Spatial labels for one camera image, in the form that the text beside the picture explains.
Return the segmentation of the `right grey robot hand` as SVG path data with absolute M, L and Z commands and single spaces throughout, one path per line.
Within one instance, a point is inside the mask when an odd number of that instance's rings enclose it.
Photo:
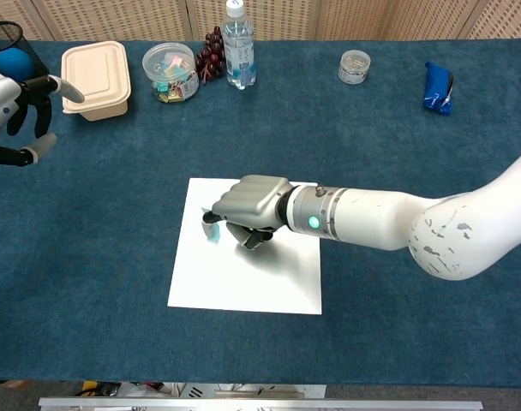
M 201 226 L 206 238 L 213 239 L 216 224 L 223 221 L 241 247 L 255 250 L 287 224 L 286 207 L 294 189 L 285 177 L 241 178 L 204 212 Z

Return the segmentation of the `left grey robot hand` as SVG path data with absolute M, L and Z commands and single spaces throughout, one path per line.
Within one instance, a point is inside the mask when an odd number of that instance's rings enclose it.
M 36 109 L 34 126 L 35 142 L 19 150 L 0 146 L 0 164 L 18 167 L 36 164 L 57 142 L 57 136 L 49 131 L 51 124 L 51 93 L 81 104 L 85 96 L 68 81 L 53 74 L 25 81 L 15 81 L 0 74 L 0 130 L 7 127 L 7 134 L 16 135 L 27 117 L 28 107 Z

